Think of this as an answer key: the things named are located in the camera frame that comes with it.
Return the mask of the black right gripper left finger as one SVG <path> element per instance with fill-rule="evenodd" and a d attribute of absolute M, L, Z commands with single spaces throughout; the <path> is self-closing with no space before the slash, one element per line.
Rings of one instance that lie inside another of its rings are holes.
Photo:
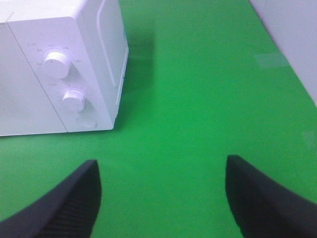
<path fill-rule="evenodd" d="M 87 160 L 56 187 L 0 223 L 2 238 L 89 238 L 102 198 L 97 160 Z"/>

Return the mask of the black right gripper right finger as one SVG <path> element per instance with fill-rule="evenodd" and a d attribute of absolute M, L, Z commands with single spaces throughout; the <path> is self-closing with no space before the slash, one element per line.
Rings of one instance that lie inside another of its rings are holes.
<path fill-rule="evenodd" d="M 225 191 L 245 238 L 315 238 L 317 205 L 292 192 L 238 155 L 229 155 Z"/>

